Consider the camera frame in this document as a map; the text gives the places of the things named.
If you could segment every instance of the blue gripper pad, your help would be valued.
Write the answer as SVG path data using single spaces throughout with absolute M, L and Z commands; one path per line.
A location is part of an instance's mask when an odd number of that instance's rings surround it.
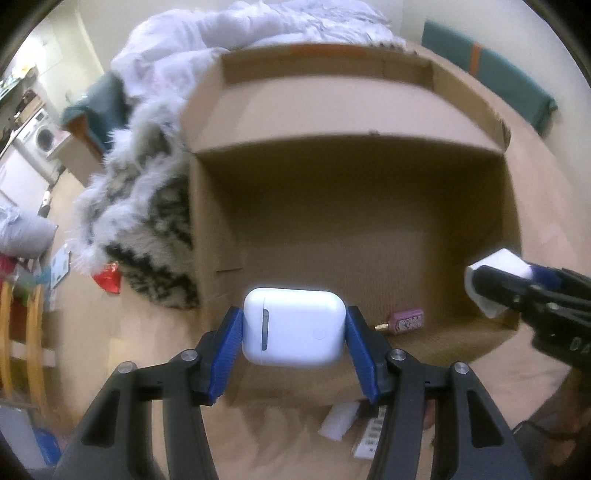
M 394 389 L 394 378 L 388 371 L 386 360 L 390 344 L 381 333 L 374 332 L 367 325 L 354 306 L 347 309 L 345 341 L 363 394 L 371 403 L 377 403 L 380 397 Z
M 198 391 L 205 393 L 211 404 L 223 395 L 232 367 L 242 345 L 244 312 L 232 307 L 214 332 L 207 332 L 197 351 L 202 356 Z
M 556 291 L 562 286 L 562 280 L 551 268 L 530 265 L 533 280 L 546 290 Z

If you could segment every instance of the washing machine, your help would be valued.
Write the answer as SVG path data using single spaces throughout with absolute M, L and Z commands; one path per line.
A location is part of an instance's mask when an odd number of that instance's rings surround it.
M 70 134 L 62 130 L 41 108 L 18 133 L 14 145 L 21 155 L 50 185 L 57 182 L 64 170 L 57 153 L 69 139 Z

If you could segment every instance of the red bag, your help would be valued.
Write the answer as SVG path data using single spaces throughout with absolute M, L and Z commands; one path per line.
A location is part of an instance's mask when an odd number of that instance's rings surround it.
M 93 275 L 95 282 L 103 290 L 116 295 L 121 291 L 121 272 L 117 262 L 110 263 L 99 274 Z

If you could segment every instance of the wooden chair leg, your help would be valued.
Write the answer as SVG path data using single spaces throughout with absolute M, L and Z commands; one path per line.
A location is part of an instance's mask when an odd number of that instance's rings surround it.
M 27 311 L 27 378 L 32 402 L 39 406 L 41 415 L 47 417 L 49 406 L 43 377 L 43 348 L 41 327 L 43 318 L 43 287 L 35 287 L 29 296 Z
M 12 374 L 10 370 L 10 309 L 12 306 L 12 285 L 6 280 L 0 291 L 0 380 L 5 398 L 12 399 Z

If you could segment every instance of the airpods case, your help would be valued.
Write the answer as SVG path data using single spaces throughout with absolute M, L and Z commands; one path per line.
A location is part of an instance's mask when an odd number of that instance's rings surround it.
M 343 353 L 345 315 L 328 291 L 257 288 L 244 300 L 242 351 L 258 365 L 331 364 Z

